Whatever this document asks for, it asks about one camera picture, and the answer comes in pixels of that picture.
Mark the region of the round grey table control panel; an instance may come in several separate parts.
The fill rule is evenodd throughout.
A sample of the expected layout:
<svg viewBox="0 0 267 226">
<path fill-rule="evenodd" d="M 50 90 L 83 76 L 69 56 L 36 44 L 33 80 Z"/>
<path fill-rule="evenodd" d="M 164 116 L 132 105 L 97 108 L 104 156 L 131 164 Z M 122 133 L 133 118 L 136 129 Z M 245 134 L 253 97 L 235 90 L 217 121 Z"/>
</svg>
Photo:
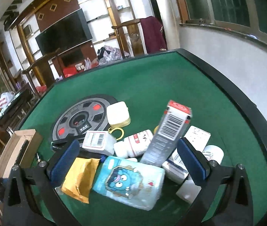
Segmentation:
<svg viewBox="0 0 267 226">
<path fill-rule="evenodd" d="M 115 103 L 117 99 L 107 94 L 84 97 L 67 108 L 52 125 L 51 141 L 83 135 L 87 131 L 108 130 L 106 109 Z"/>
</svg>

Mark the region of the white medicine bottle red label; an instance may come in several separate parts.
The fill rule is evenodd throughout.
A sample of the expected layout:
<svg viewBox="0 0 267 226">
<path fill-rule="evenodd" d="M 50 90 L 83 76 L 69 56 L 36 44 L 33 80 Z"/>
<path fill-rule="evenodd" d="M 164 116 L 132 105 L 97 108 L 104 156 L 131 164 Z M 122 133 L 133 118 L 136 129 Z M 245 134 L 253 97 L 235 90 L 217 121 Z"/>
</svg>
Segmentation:
<svg viewBox="0 0 267 226">
<path fill-rule="evenodd" d="M 131 136 L 125 137 L 122 141 L 114 144 L 117 157 L 136 158 L 145 153 L 153 138 L 152 131 L 145 130 Z"/>
</svg>

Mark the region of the maroon jacket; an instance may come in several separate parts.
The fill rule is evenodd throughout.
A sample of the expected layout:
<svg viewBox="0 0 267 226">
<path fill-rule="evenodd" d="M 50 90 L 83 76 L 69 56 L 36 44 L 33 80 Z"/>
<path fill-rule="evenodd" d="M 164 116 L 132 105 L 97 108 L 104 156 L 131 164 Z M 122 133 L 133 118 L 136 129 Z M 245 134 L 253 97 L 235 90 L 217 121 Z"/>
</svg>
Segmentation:
<svg viewBox="0 0 267 226">
<path fill-rule="evenodd" d="M 163 25 L 153 16 L 141 18 L 140 23 L 143 30 L 145 46 L 148 54 L 167 50 L 163 37 Z"/>
</svg>

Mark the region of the black folding side table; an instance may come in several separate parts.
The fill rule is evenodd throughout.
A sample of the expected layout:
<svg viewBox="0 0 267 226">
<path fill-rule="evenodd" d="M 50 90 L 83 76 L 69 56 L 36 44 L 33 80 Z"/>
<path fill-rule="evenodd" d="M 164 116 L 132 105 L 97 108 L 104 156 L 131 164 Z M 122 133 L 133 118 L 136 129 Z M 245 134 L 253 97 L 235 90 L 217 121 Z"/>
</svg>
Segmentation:
<svg viewBox="0 0 267 226">
<path fill-rule="evenodd" d="M 18 92 L 6 108 L 0 111 L 0 130 L 11 131 L 17 126 L 16 121 L 22 119 L 25 108 L 30 107 L 32 92 L 28 89 Z"/>
</svg>

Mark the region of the white square paper box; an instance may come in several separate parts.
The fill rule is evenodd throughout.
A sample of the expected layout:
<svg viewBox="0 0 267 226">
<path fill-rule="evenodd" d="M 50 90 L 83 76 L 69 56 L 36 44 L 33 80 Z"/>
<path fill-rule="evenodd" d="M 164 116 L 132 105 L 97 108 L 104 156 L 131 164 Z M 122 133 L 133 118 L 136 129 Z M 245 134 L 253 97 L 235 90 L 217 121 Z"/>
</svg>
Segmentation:
<svg viewBox="0 0 267 226">
<path fill-rule="evenodd" d="M 198 127 L 191 125 L 187 132 L 184 135 L 191 145 L 195 148 L 195 150 L 202 152 L 207 145 L 209 139 L 211 137 L 211 133 L 204 131 Z"/>
</svg>

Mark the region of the dark wooden chair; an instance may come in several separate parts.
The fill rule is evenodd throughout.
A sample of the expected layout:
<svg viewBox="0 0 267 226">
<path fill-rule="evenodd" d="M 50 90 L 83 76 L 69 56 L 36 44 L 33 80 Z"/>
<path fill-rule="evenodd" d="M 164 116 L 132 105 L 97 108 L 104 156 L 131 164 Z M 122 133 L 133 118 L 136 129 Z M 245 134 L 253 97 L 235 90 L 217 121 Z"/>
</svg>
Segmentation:
<svg viewBox="0 0 267 226">
<path fill-rule="evenodd" d="M 37 89 L 33 83 L 32 77 L 30 76 L 30 71 L 37 68 L 41 73 L 42 79 L 45 82 L 45 86 L 47 88 L 50 88 L 55 83 L 55 78 L 53 76 L 53 73 L 52 73 L 52 70 L 51 70 L 51 67 L 49 64 L 49 60 L 57 59 L 58 54 L 60 54 L 60 53 L 61 53 L 61 50 L 58 48 L 56 51 L 51 52 L 47 55 L 44 55 L 43 57 L 41 57 L 40 59 L 35 61 L 28 69 L 21 71 L 21 73 L 23 75 L 26 75 L 26 77 L 27 77 L 32 89 L 33 89 L 33 92 L 37 98 L 40 98 L 40 94 L 37 91 Z"/>
</svg>

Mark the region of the light blue cartoon tissue pack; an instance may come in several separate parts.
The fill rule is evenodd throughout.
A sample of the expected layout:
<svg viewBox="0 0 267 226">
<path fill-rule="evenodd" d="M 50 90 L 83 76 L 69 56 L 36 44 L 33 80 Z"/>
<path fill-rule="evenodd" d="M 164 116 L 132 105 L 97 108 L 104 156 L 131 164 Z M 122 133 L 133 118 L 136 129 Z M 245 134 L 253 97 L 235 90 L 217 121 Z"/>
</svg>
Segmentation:
<svg viewBox="0 0 267 226">
<path fill-rule="evenodd" d="M 165 170 L 153 165 L 109 156 L 93 190 L 125 205 L 150 211 L 161 196 Z"/>
</svg>

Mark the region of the pile of clothes bags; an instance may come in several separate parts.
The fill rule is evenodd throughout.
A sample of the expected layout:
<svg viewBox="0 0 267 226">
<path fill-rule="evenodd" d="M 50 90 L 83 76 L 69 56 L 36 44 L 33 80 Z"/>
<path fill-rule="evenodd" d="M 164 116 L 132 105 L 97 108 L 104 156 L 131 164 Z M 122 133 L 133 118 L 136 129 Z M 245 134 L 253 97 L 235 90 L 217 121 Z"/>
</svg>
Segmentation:
<svg viewBox="0 0 267 226">
<path fill-rule="evenodd" d="M 97 50 L 97 59 L 99 65 L 105 65 L 114 61 L 122 60 L 123 57 L 119 48 L 105 45 L 104 47 L 101 47 L 99 50 Z"/>
</svg>

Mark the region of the grey silver long carton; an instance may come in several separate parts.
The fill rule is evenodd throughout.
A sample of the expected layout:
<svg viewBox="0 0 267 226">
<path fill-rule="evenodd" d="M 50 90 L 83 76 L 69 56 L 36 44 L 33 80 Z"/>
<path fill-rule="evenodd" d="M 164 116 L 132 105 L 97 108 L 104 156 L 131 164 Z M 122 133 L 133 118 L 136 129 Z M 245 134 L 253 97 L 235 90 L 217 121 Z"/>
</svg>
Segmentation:
<svg viewBox="0 0 267 226">
<path fill-rule="evenodd" d="M 156 133 L 142 156 L 143 164 L 160 167 L 173 153 L 192 118 L 191 108 L 170 100 Z"/>
</svg>

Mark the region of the silver standing air conditioner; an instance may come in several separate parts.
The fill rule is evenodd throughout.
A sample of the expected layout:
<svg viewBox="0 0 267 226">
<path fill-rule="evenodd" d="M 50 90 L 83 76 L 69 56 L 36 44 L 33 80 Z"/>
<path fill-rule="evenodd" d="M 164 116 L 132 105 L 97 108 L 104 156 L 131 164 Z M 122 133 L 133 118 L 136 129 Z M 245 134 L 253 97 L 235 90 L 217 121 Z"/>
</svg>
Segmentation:
<svg viewBox="0 0 267 226">
<path fill-rule="evenodd" d="M 154 17 L 162 24 L 162 18 L 161 18 L 161 14 L 159 11 L 159 6 L 157 4 L 157 1 L 156 0 L 150 0 L 150 3 L 152 6 Z"/>
</svg>

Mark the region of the white round jar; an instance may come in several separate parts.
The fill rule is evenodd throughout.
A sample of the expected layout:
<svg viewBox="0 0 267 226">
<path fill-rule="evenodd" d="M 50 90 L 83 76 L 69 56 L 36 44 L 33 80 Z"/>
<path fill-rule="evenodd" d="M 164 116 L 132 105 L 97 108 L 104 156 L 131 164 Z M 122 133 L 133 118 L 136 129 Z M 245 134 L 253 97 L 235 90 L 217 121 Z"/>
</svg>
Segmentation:
<svg viewBox="0 0 267 226">
<path fill-rule="evenodd" d="M 216 145 L 208 145 L 204 148 L 202 154 L 206 157 L 208 161 L 214 160 L 216 161 L 219 165 L 221 165 L 223 157 L 224 157 L 224 152 L 223 150 L 216 146 Z"/>
</svg>

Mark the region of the white box with barcode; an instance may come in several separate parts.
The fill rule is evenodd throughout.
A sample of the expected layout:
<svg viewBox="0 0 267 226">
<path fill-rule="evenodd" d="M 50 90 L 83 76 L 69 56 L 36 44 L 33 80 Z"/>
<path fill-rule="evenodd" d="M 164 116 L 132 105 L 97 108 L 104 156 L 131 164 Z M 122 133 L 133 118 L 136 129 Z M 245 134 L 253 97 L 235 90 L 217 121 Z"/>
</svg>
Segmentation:
<svg viewBox="0 0 267 226">
<path fill-rule="evenodd" d="M 87 131 L 82 148 L 92 153 L 113 156 L 116 138 L 108 131 Z"/>
</svg>

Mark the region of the white plastic bag red print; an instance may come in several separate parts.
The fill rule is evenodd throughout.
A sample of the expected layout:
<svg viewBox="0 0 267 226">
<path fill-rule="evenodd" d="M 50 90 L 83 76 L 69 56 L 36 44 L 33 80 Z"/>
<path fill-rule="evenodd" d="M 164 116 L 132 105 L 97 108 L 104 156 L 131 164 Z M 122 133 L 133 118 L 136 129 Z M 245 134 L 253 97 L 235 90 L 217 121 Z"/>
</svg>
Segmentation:
<svg viewBox="0 0 267 226">
<path fill-rule="evenodd" d="M 0 96 L 0 108 L 4 109 L 7 105 L 14 99 L 15 93 L 14 92 L 4 92 Z"/>
</svg>

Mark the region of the yellow padded envelope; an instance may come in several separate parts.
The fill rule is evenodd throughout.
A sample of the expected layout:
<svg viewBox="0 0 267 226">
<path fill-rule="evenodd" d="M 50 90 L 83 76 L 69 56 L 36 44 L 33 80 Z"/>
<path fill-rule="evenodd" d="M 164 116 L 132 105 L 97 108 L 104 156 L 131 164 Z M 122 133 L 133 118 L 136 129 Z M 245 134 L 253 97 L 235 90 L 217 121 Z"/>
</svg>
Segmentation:
<svg viewBox="0 0 267 226">
<path fill-rule="evenodd" d="M 95 158 L 76 158 L 62 184 L 62 192 L 88 204 L 99 161 L 99 159 Z"/>
</svg>

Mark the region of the white square case yellow base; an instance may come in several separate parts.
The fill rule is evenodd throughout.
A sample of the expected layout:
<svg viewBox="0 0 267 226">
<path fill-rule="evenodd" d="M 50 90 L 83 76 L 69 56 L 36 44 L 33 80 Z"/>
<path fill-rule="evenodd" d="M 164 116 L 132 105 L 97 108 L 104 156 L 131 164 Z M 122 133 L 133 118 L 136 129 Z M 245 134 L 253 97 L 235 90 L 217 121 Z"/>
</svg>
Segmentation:
<svg viewBox="0 0 267 226">
<path fill-rule="evenodd" d="M 113 128 L 122 128 L 131 123 L 129 110 L 124 101 L 109 105 L 106 108 L 108 123 Z"/>
</svg>

